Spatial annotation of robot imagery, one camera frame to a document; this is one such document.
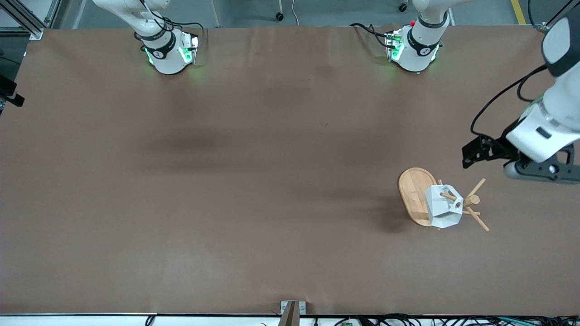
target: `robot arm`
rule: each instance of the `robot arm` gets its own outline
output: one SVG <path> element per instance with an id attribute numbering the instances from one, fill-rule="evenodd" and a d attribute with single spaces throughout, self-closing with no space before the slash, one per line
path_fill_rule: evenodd
<path id="1" fill-rule="evenodd" d="M 477 161 L 507 158 L 504 171 L 510 178 L 580 183 L 580 166 L 574 165 L 574 142 L 580 140 L 580 8 L 550 28 L 542 54 L 556 78 L 554 85 L 499 139 L 479 136 L 466 145 L 464 168 Z"/>
<path id="2" fill-rule="evenodd" d="M 440 24 L 445 20 L 449 8 L 471 0 L 413 0 L 419 17 L 429 24 Z"/>
<path id="3" fill-rule="evenodd" d="M 419 12 L 415 25 L 407 25 L 387 36 L 389 60 L 401 68 L 422 71 L 435 59 L 439 42 L 449 26 L 450 7 L 471 0 L 413 0 Z"/>
<path id="4" fill-rule="evenodd" d="M 93 0 L 129 24 L 145 45 L 149 62 L 163 74 L 176 74 L 193 63 L 197 37 L 168 24 L 157 12 L 171 0 Z"/>

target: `metal bracket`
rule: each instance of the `metal bracket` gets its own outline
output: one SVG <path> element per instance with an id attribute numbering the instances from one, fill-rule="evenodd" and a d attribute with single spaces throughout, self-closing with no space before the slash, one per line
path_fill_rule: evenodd
<path id="1" fill-rule="evenodd" d="M 574 164 L 574 144 L 562 148 L 554 156 L 544 162 L 536 163 L 520 154 L 520 159 L 514 163 L 519 176 L 534 178 L 537 181 L 578 184 L 580 183 L 580 166 Z"/>
<path id="2" fill-rule="evenodd" d="M 44 35 L 44 28 L 40 29 L 40 34 L 38 35 L 34 35 L 34 34 L 30 34 L 30 37 L 28 38 L 28 40 L 30 41 L 40 41 L 42 39 L 42 36 Z"/>
<path id="3" fill-rule="evenodd" d="M 550 29 L 548 27 L 548 25 L 546 25 L 545 22 L 543 22 L 541 24 L 534 24 L 533 27 L 535 30 L 537 30 L 538 32 L 540 32 L 542 34 L 546 34 L 548 32 L 548 30 Z"/>
<path id="4" fill-rule="evenodd" d="M 296 300 L 288 300 L 288 301 L 280 301 L 280 314 L 284 313 L 288 303 L 296 302 L 298 304 L 298 311 L 300 314 L 306 314 L 306 301 L 296 301 Z"/>

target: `white geometric object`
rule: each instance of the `white geometric object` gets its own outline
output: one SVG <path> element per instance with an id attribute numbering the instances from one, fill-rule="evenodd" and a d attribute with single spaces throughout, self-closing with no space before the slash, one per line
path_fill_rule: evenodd
<path id="1" fill-rule="evenodd" d="M 446 193 L 455 196 L 456 200 L 441 196 Z M 437 184 L 425 190 L 429 221 L 434 227 L 450 227 L 456 225 L 463 215 L 463 197 L 452 186 Z"/>

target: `oval wooden board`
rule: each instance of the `oval wooden board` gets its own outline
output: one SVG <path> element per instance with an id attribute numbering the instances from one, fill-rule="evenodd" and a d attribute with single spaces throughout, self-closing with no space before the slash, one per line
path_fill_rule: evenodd
<path id="1" fill-rule="evenodd" d="M 429 171 L 422 168 L 410 168 L 399 177 L 399 192 L 409 213 L 409 217 L 421 226 L 431 226 L 425 190 L 436 184 Z"/>

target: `wooden stick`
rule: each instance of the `wooden stick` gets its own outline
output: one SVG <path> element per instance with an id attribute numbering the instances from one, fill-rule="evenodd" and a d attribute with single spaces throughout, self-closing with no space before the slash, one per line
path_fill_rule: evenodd
<path id="1" fill-rule="evenodd" d="M 475 212 L 471 209 L 471 207 L 467 208 L 467 211 L 471 214 L 471 216 L 473 216 L 473 218 L 475 219 L 475 221 L 477 221 L 479 223 L 479 225 L 481 225 L 481 227 L 485 230 L 485 232 L 489 232 L 490 228 L 487 227 L 487 225 L 485 225 L 485 223 L 483 223 L 483 221 L 479 218 L 479 216 L 477 216 L 475 214 Z"/>
<path id="2" fill-rule="evenodd" d="M 477 205 L 479 204 L 480 199 L 478 195 L 471 195 L 468 196 L 467 198 L 465 198 L 465 200 L 463 200 L 463 207 L 469 207 L 472 205 Z"/>
<path id="3" fill-rule="evenodd" d="M 476 186 L 473 188 L 473 190 L 472 190 L 472 191 L 470 191 L 470 192 L 469 192 L 469 195 L 467 195 L 467 196 L 469 197 L 469 196 L 471 196 L 471 195 L 475 195 L 475 192 L 476 192 L 477 190 L 479 190 L 479 188 L 481 188 L 481 186 L 483 185 L 483 183 L 484 183 L 484 182 L 485 182 L 485 179 L 481 179 L 481 180 L 479 181 L 479 183 L 478 183 L 478 184 L 477 184 L 477 185 L 476 185 Z"/>
<path id="4" fill-rule="evenodd" d="M 445 198 L 449 198 L 450 200 L 456 200 L 457 199 L 457 197 L 452 196 L 450 194 L 446 194 L 446 193 L 440 193 L 439 195 L 441 195 L 442 197 L 445 197 Z"/>

